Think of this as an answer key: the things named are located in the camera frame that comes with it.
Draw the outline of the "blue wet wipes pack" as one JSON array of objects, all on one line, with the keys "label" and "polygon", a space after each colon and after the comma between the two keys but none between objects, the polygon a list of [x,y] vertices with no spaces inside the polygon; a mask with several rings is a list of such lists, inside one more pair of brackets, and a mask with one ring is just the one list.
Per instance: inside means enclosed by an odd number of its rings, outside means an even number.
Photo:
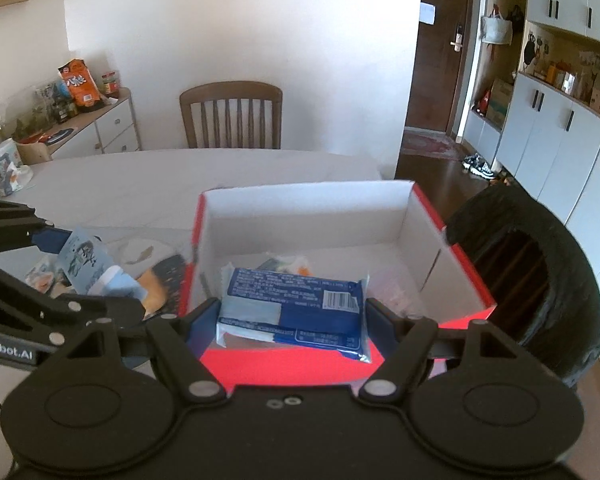
[{"label": "blue wet wipes pack", "polygon": [[369,363],[365,280],[350,282],[271,270],[222,269],[215,342],[226,337],[332,350]]}]

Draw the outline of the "white sideboard cabinet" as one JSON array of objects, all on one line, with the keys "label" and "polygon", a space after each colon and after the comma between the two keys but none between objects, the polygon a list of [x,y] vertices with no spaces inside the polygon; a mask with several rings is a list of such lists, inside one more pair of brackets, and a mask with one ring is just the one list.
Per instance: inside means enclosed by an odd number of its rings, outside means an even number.
[{"label": "white sideboard cabinet", "polygon": [[27,165],[52,160],[102,154],[132,153],[142,149],[136,131],[132,94],[119,90],[117,99],[94,112],[82,113],[37,136],[34,142],[17,143]]}]

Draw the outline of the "orange snack bag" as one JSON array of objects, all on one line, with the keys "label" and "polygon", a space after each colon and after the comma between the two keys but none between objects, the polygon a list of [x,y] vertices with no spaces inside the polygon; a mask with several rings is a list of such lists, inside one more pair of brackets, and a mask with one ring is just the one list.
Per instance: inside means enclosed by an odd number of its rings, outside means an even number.
[{"label": "orange snack bag", "polygon": [[60,78],[69,90],[79,112],[88,113],[105,106],[90,70],[83,60],[74,58],[58,68]]}]

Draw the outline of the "brown wooden door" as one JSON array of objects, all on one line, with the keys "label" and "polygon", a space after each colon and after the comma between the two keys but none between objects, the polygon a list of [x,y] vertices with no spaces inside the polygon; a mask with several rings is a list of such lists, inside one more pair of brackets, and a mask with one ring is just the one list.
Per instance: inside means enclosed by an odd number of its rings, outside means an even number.
[{"label": "brown wooden door", "polygon": [[472,0],[420,0],[407,128],[449,133],[460,94]]}]

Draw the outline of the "white grey wall cabinet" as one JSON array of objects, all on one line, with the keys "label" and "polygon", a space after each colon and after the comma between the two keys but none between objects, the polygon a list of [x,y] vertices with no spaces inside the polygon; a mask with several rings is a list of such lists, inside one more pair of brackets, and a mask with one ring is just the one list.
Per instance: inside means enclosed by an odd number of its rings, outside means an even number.
[{"label": "white grey wall cabinet", "polygon": [[513,23],[481,42],[464,140],[547,207],[600,272],[600,0],[486,0]]}]

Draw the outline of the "red white cardboard box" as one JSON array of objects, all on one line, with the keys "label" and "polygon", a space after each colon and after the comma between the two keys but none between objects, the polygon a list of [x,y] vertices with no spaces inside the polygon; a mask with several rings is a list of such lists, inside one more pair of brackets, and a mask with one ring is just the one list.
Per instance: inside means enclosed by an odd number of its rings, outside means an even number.
[{"label": "red white cardboard box", "polygon": [[495,301],[445,224],[411,181],[324,182],[218,188],[198,198],[194,262],[182,312],[220,296],[224,266],[301,259],[319,278],[366,280],[398,315],[444,328],[486,318]]}]

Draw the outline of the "white hanging tote bag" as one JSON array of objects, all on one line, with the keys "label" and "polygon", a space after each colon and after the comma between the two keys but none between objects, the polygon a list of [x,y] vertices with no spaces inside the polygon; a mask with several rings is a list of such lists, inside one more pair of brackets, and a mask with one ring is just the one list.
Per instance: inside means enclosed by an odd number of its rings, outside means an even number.
[{"label": "white hanging tote bag", "polygon": [[481,42],[491,46],[510,46],[513,41],[513,23],[502,17],[497,4],[489,15],[481,18]]}]

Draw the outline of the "clear orange snack packet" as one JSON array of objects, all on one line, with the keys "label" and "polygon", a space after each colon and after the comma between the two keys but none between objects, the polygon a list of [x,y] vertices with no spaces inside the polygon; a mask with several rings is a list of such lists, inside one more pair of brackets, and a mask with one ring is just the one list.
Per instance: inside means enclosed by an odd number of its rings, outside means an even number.
[{"label": "clear orange snack packet", "polygon": [[50,298],[76,292],[65,272],[58,266],[55,255],[46,255],[38,260],[33,268],[27,272],[24,282]]}]

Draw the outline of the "light blue tissue packet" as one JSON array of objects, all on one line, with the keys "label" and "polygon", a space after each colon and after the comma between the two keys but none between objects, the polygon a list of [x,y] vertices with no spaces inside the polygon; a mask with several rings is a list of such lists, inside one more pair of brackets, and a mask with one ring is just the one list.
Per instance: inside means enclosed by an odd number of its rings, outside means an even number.
[{"label": "light blue tissue packet", "polygon": [[140,301],[147,297],[146,289],[114,261],[105,244],[82,228],[72,231],[57,263],[79,295]]}]

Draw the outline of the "brown wooden chair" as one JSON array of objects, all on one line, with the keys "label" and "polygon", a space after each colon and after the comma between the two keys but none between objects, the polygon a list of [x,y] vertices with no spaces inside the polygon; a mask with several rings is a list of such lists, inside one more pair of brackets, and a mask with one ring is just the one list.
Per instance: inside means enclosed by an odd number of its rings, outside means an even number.
[{"label": "brown wooden chair", "polygon": [[190,148],[279,150],[283,91],[260,81],[202,84],[180,95]]}]

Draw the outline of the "red lidded jar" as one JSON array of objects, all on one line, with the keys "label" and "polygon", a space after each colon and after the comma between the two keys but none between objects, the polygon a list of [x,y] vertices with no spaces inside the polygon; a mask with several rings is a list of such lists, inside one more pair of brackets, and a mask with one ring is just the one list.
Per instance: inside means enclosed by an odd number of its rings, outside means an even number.
[{"label": "red lidded jar", "polygon": [[104,88],[105,96],[108,96],[108,98],[117,99],[119,97],[119,77],[115,70],[102,74],[102,88]]}]

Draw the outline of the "small white printed bag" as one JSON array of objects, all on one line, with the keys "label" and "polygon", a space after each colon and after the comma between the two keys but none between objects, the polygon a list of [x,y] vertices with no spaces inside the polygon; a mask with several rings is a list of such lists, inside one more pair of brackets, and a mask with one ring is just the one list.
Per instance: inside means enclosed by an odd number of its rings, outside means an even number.
[{"label": "small white printed bag", "polygon": [[33,177],[32,169],[25,165],[17,144],[7,139],[0,144],[0,195],[6,197],[25,188]]}]

